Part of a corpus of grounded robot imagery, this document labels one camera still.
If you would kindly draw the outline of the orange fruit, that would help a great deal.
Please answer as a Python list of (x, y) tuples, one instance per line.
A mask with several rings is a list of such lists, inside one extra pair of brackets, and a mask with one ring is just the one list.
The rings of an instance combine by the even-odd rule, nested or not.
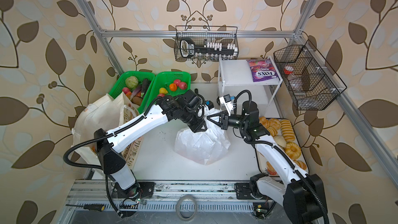
[(175, 92), (175, 91), (177, 91), (178, 86), (177, 86), (175, 83), (172, 83), (172, 84), (169, 85), (169, 89), (170, 89), (172, 92)]

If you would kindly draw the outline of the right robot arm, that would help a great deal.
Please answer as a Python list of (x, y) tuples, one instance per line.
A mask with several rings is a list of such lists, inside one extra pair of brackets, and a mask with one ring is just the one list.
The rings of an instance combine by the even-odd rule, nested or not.
[(237, 96), (221, 96), (219, 104), (225, 110), (209, 115), (207, 119), (223, 130), (237, 128), (243, 141), (264, 156), (281, 179), (277, 182), (266, 175), (253, 176), (250, 179), (253, 198), (270, 197), (284, 208), (293, 224), (310, 224), (319, 218), (328, 224), (322, 180), (294, 163), (260, 123), (259, 110), (251, 92), (243, 90)]

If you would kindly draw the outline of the cream floral tote bag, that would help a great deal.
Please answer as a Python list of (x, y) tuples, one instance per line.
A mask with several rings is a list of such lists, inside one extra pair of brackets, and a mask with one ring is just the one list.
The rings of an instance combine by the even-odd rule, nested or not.
[[(139, 107), (122, 93), (116, 99), (106, 94), (96, 102), (89, 104), (81, 112), (72, 128), (73, 146), (94, 139), (94, 133), (98, 129), (108, 131), (127, 123), (140, 114)], [(131, 170), (138, 157), (141, 141), (143, 138), (137, 139), (122, 152), (122, 156)], [(86, 164), (100, 165), (94, 146), (93, 143), (79, 148), (75, 152), (82, 157)]]

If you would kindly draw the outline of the white plastic bag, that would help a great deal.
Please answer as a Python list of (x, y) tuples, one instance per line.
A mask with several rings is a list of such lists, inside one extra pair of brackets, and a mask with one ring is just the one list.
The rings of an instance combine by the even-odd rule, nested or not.
[(209, 165), (222, 159), (231, 146), (226, 131), (209, 120), (207, 130), (194, 133), (190, 128), (177, 132), (174, 152), (198, 164)]

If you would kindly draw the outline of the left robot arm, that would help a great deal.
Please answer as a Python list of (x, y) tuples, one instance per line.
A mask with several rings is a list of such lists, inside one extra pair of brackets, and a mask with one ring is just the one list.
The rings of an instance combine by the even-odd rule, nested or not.
[(90, 164), (88, 167), (102, 170), (122, 190), (130, 190), (135, 187), (136, 178), (121, 153), (139, 137), (172, 120), (181, 120), (194, 133), (205, 132), (207, 126), (204, 117), (212, 108), (211, 101), (206, 101), (192, 90), (177, 96), (158, 96), (136, 118), (108, 131), (99, 129), (95, 139), (71, 147), (65, 152), (63, 160), (70, 166), (85, 168), (86, 164), (72, 162), (69, 155), (95, 143), (100, 164)]

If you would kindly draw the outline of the yellow lemon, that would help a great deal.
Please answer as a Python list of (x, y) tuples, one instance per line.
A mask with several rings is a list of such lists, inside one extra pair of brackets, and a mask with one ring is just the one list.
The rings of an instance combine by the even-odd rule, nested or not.
[(166, 94), (168, 94), (169, 92), (165, 89), (165, 88), (160, 88), (159, 89), (159, 94), (164, 94), (164, 95), (166, 95)]

